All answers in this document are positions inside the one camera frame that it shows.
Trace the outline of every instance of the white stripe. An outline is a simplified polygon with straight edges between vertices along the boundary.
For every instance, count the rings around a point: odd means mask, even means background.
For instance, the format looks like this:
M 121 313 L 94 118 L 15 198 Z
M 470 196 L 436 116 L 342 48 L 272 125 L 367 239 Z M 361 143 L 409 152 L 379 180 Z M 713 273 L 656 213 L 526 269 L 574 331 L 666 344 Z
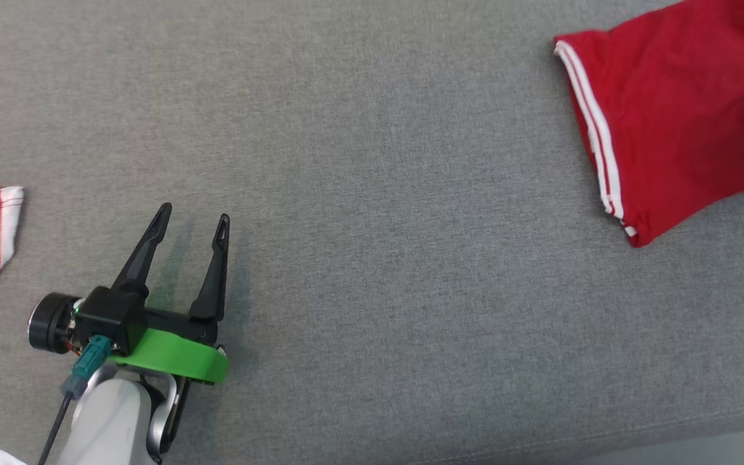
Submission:
M 0 270 L 13 256 L 13 242 L 19 224 L 24 188 L 3 187 L 0 189 Z
M 622 186 L 619 183 L 619 169 L 616 164 L 616 157 L 614 156 L 614 144 L 612 144 L 612 137 L 610 134 L 610 127 L 608 126 L 608 120 L 605 118 L 605 114 L 602 112 L 602 108 L 599 106 L 599 102 L 596 101 L 596 96 L 593 93 L 593 88 L 590 86 L 590 79 L 587 77 L 587 71 L 582 65 L 579 55 L 576 54 L 570 44 L 566 41 L 558 41 L 555 44 L 555 53 L 561 57 L 561 61 L 567 68 L 567 73 L 570 76 L 570 83 L 573 85 L 573 93 L 576 96 L 576 100 L 579 102 L 579 108 L 584 114 L 584 118 L 587 121 L 588 129 L 596 129 L 599 133 L 601 141 L 596 142 L 596 147 L 593 147 L 593 139 L 595 138 L 596 130 L 591 131 L 591 148 L 594 150 L 596 155 L 596 167 L 599 171 L 599 186 L 602 195 L 602 202 L 605 204 L 605 210 L 609 214 L 613 214 L 616 218 L 622 220 L 624 218 L 625 209 L 622 204 Z M 600 163 L 599 153 L 599 142 L 601 142 L 601 156 L 604 158 L 604 164 Z M 608 182 L 610 194 L 608 195 L 608 189 L 605 187 L 605 167 L 607 168 Z M 614 206 L 615 212 L 612 212 L 608 201 Z

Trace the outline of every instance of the camera lens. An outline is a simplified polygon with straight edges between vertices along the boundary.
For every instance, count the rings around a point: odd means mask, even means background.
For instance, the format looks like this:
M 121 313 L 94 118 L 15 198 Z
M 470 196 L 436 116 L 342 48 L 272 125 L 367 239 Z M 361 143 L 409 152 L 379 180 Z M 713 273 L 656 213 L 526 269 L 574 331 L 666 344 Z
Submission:
M 68 322 L 79 297 L 58 294 L 45 295 L 33 308 L 27 322 L 27 340 L 38 350 L 66 353 L 68 351 Z

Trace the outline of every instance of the black cable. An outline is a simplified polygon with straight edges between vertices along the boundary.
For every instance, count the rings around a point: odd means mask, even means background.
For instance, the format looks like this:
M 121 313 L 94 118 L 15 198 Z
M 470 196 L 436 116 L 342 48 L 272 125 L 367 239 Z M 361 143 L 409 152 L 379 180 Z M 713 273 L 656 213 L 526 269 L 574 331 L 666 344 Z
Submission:
M 54 447 L 54 439 L 56 439 L 56 433 L 59 433 L 59 427 L 62 426 L 62 420 L 65 419 L 65 413 L 68 411 L 68 406 L 70 405 L 70 401 L 73 398 L 74 394 L 72 392 L 65 393 L 65 399 L 62 400 L 62 405 L 59 407 L 59 413 L 56 414 L 54 425 L 50 427 L 48 440 L 45 441 L 45 448 L 42 449 L 42 455 L 39 456 L 39 462 L 37 463 L 37 465 L 45 465 L 45 462 L 48 460 L 48 455 L 50 455 L 50 448 Z

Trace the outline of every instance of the green bracket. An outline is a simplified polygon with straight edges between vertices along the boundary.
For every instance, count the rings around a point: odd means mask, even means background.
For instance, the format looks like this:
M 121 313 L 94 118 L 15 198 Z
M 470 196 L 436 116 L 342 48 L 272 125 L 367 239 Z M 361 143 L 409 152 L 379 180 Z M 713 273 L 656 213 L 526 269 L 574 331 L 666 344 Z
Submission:
M 228 373 L 228 358 L 216 348 L 150 327 L 145 330 L 133 354 L 110 358 L 116 363 L 201 382 L 219 383 Z

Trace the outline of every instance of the stitching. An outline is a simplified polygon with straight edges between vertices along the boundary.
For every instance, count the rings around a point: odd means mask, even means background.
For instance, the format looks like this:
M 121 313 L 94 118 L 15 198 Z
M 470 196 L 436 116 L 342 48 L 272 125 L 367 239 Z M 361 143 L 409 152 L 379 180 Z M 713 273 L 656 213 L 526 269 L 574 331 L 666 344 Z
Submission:
M 676 420 L 667 420 L 667 421 L 659 421 L 656 423 L 649 423 L 649 424 L 643 424 L 642 426 L 633 426 L 631 428 L 622 428 L 622 429 L 613 429 L 611 431 L 604 431 L 602 433 L 593 433 L 593 435 L 583 435 L 583 436 L 572 436 L 570 438 L 563 438 L 563 439 L 548 439 L 546 441 L 537 441 L 537 442 L 527 442 L 526 444 L 519 444 L 510 448 L 500 448 L 497 450 L 491 450 L 491 451 L 483 451 L 483 452 L 473 452 L 473 453 L 464 453 L 460 455 L 451 455 L 448 457 L 440 457 L 439 459 L 431 459 L 431 460 L 422 460 L 421 462 L 410 462 L 406 465 L 422 465 L 424 463 L 435 463 L 435 462 L 445 462 L 445 461 L 455 461 L 455 462 L 475 462 L 478 460 L 487 460 L 487 459 L 494 459 L 494 457 L 498 457 L 500 455 L 508 455 L 509 453 L 515 451 L 515 450 L 521 450 L 522 448 L 531 448 L 532 450 L 536 450 L 537 448 L 543 448 L 548 445 L 552 444 L 562 444 L 562 442 L 588 442 L 588 441 L 598 441 L 599 439 L 607 439 L 611 436 L 629 436 L 629 435 L 637 435 L 637 433 L 643 432 L 644 430 L 650 430 L 650 429 L 659 429 L 661 427 L 665 426 L 673 426 L 674 424 L 695 424 L 695 423 L 703 423 L 706 420 L 707 417 L 709 420 L 721 420 L 725 418 L 731 418 L 732 416 L 739 416 L 744 414 L 744 407 L 741 409 L 726 409 L 726 410 L 718 410 L 716 412 L 710 412 L 707 414 L 700 414 L 700 415 L 693 415 L 683 418 L 677 418 Z

